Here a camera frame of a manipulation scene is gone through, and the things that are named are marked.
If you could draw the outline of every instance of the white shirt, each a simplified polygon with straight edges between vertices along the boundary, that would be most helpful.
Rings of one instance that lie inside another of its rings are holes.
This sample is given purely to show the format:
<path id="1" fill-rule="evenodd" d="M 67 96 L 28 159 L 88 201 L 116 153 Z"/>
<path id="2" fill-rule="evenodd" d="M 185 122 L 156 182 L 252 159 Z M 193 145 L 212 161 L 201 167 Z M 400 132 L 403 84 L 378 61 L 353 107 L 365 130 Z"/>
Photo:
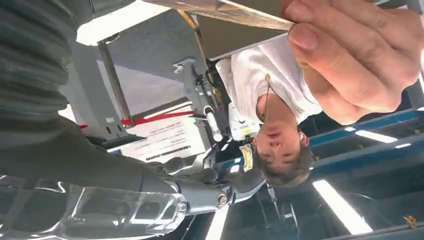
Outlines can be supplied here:
<path id="1" fill-rule="evenodd" d="M 294 113 L 298 124 L 322 111 L 296 63 L 287 36 L 236 53 L 231 60 L 218 62 L 216 69 L 238 113 L 255 122 L 261 123 L 256 105 L 258 98 L 267 93 L 267 74 L 275 93 Z"/>

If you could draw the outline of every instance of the paper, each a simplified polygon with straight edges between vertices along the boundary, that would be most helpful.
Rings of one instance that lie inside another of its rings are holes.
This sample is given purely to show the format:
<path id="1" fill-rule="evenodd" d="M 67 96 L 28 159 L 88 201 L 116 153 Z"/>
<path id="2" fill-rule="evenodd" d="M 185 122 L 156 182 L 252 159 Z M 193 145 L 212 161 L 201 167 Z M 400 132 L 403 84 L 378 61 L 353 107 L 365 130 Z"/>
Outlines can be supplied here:
<path id="1" fill-rule="evenodd" d="M 186 106 L 170 113 L 191 110 L 190 106 Z M 206 151 L 196 120 L 187 116 L 148 122 L 127 129 L 127 132 L 147 139 L 109 149 L 108 152 L 145 163 L 166 163 L 175 157 L 187 158 Z"/>
<path id="2" fill-rule="evenodd" d="M 276 30 L 289 30 L 293 22 L 255 10 L 231 0 L 144 0 L 236 24 Z"/>

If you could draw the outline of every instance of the metal pole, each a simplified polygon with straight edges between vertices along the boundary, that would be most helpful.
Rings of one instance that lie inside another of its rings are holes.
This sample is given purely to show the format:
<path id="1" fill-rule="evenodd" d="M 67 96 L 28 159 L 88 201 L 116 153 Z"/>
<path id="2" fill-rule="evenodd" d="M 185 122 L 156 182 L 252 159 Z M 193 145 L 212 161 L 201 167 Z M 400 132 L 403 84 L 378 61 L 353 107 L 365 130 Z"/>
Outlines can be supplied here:
<path id="1" fill-rule="evenodd" d="M 195 221 L 197 215 L 194 215 L 193 218 L 190 221 L 190 224 L 188 225 L 187 229 L 185 229 L 184 235 L 182 235 L 181 240 L 184 240 L 184 238 L 186 237 L 187 233 L 189 232 L 193 222 Z"/>
<path id="2" fill-rule="evenodd" d="M 117 71 L 115 70 L 114 61 L 112 60 L 111 53 L 109 52 L 109 48 L 105 40 L 98 42 L 98 49 L 100 50 L 101 57 L 103 58 L 103 64 L 106 68 L 107 76 L 109 77 L 110 85 L 112 86 L 122 117 L 123 119 L 128 119 L 130 121 L 130 127 L 134 127 L 134 120 L 131 117 L 130 109 L 128 108 Z"/>
<path id="3" fill-rule="evenodd" d="M 269 229 L 270 224 L 268 223 L 267 215 L 265 214 L 264 206 L 262 205 L 261 199 L 259 197 L 256 197 L 256 200 L 259 202 L 260 210 L 262 211 L 263 220 L 265 221 L 265 228 Z"/>

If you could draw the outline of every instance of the card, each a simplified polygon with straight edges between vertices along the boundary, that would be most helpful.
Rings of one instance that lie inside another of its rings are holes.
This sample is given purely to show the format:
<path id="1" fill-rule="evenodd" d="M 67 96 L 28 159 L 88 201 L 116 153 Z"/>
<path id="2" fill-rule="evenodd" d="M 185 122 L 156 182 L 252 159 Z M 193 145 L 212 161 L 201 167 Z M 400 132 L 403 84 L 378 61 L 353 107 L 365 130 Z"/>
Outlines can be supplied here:
<path id="1" fill-rule="evenodd" d="M 291 21 L 253 9 L 233 0 L 144 1 L 251 27 L 288 31 L 294 25 Z"/>

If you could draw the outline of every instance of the yellow tag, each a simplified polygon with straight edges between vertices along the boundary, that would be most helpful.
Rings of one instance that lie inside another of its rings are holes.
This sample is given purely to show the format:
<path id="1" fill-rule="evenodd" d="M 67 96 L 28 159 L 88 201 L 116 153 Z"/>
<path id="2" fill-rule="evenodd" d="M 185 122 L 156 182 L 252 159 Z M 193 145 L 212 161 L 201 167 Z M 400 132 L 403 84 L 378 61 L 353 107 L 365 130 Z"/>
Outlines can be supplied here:
<path id="1" fill-rule="evenodd" d="M 252 129 L 247 128 L 247 129 L 242 130 L 242 131 L 241 131 L 241 134 L 242 134 L 242 135 L 246 135 L 246 134 L 250 134 L 251 132 L 252 132 Z"/>
<path id="2" fill-rule="evenodd" d="M 251 170 L 253 168 L 253 156 L 252 156 L 252 148 L 250 144 L 246 144 L 240 147 L 241 152 L 243 153 L 244 158 L 244 166 L 243 170 L 245 172 Z"/>

